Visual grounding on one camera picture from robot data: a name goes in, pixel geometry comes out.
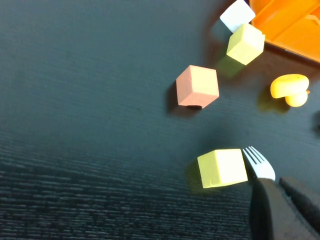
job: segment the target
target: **fork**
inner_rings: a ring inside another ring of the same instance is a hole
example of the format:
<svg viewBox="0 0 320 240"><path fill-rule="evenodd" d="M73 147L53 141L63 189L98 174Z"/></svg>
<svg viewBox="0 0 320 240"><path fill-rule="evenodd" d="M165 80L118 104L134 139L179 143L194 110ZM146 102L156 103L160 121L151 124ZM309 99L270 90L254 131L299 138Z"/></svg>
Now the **fork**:
<svg viewBox="0 0 320 240"><path fill-rule="evenodd" d="M253 146L242 149L257 178L276 180L276 174L268 160Z"/></svg>

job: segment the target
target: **cube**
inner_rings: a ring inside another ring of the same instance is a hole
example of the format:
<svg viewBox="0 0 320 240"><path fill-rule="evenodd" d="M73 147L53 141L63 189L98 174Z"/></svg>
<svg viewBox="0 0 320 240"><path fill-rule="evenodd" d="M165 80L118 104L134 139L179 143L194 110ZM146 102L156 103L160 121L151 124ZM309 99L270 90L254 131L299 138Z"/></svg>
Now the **cube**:
<svg viewBox="0 0 320 240"><path fill-rule="evenodd" d="M217 72L190 65L176 79L176 94L181 106L205 108L219 97Z"/></svg>
<svg viewBox="0 0 320 240"><path fill-rule="evenodd" d="M263 51L265 35L254 26L243 24L229 39L226 54L243 65L247 65Z"/></svg>
<svg viewBox="0 0 320 240"><path fill-rule="evenodd" d="M244 0L235 1L225 12L220 16L220 20L231 31L235 32L243 24L248 24L254 19L256 14L246 4Z"/></svg>
<svg viewBox="0 0 320 240"><path fill-rule="evenodd" d="M248 180L240 149L219 149L197 158L203 188L215 188Z"/></svg>

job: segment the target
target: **white cube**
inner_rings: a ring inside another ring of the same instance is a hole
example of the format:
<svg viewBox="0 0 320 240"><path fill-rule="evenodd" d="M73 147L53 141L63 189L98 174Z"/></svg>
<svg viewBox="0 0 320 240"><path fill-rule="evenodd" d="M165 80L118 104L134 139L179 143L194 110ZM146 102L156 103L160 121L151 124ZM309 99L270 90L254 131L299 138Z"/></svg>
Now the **white cube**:
<svg viewBox="0 0 320 240"><path fill-rule="evenodd" d="M248 24L255 16L254 11L244 0L236 0L225 10L220 19L234 33L241 25Z"/></svg>

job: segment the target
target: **orange tray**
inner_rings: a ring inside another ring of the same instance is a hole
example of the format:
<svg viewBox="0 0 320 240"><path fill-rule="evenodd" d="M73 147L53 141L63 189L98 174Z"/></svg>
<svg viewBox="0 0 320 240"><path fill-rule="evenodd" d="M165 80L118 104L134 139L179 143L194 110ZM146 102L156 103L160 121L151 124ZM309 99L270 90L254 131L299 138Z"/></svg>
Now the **orange tray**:
<svg viewBox="0 0 320 240"><path fill-rule="evenodd" d="M265 41L320 63L320 0L250 0Z"/></svg>

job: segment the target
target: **pink cube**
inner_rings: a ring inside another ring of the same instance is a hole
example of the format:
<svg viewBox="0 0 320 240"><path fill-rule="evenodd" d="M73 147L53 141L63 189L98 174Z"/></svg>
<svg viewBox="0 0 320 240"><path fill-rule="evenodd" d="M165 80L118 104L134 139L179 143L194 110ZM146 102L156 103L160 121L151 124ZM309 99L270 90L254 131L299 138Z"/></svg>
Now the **pink cube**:
<svg viewBox="0 0 320 240"><path fill-rule="evenodd" d="M188 66L176 79L176 93L181 106L208 106L219 97L216 70Z"/></svg>

